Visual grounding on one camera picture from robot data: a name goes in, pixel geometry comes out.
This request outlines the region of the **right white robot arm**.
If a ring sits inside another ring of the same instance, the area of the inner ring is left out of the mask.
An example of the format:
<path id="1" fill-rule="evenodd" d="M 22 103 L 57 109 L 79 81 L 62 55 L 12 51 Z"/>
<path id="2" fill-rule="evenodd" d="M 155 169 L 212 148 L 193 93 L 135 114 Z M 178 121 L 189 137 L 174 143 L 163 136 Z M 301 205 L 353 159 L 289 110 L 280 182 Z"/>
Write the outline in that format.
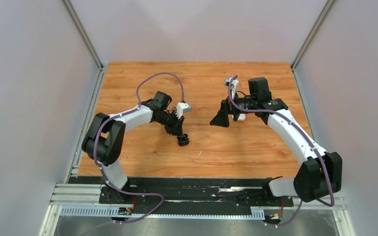
<path id="1" fill-rule="evenodd" d="M 264 77 L 248 80 L 250 93 L 238 96 L 237 76 L 224 81 L 227 98 L 210 125 L 228 127 L 230 119 L 242 120 L 245 114 L 255 114 L 286 143 L 300 164 L 295 177 L 270 178 L 263 186 L 261 198 L 274 205 L 281 197 L 298 197 L 303 202 L 319 201 L 332 207 L 334 193 L 341 189 L 343 160 L 337 152 L 328 152 L 313 140 L 294 118 L 288 106 L 279 98 L 272 98 Z"/>

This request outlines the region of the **white earbud charging case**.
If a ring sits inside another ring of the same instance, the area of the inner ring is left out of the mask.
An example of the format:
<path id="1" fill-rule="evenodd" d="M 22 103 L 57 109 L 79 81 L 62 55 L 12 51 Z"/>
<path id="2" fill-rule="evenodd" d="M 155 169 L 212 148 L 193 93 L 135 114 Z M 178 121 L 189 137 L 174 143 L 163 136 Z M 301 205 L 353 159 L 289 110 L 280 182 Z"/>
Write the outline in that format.
<path id="1" fill-rule="evenodd" d="M 237 121 L 244 121 L 245 119 L 246 119 L 245 114 L 239 114 L 238 117 L 237 117 Z"/>

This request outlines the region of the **black earbud charging case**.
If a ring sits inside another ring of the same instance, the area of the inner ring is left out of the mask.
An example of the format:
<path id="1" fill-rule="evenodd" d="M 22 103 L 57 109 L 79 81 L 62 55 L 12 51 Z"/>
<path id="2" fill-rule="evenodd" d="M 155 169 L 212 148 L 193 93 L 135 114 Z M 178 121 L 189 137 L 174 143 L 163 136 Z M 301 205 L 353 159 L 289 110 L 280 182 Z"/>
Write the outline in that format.
<path id="1" fill-rule="evenodd" d="M 183 147 L 187 146 L 189 144 L 189 136 L 188 134 L 182 134 L 180 136 L 177 136 L 178 145 Z"/>

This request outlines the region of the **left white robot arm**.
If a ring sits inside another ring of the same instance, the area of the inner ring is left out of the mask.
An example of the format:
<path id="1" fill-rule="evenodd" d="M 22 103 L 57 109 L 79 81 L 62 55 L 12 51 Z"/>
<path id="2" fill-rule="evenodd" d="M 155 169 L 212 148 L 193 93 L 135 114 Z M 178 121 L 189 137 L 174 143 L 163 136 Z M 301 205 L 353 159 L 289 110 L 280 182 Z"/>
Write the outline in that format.
<path id="1" fill-rule="evenodd" d="M 183 114 L 191 111 L 191 105 L 181 101 L 174 109 L 168 110 L 171 101 L 171 96 L 157 91 L 154 98 L 130 110 L 111 115 L 98 113 L 93 118 L 81 149 L 99 167 L 106 185 L 113 189 L 112 197 L 117 202 L 126 203 L 131 197 L 127 175 L 118 160 L 127 132 L 157 122 L 164 126 L 167 134 L 177 138 L 178 145 L 189 144 L 189 137 L 183 132 Z"/>

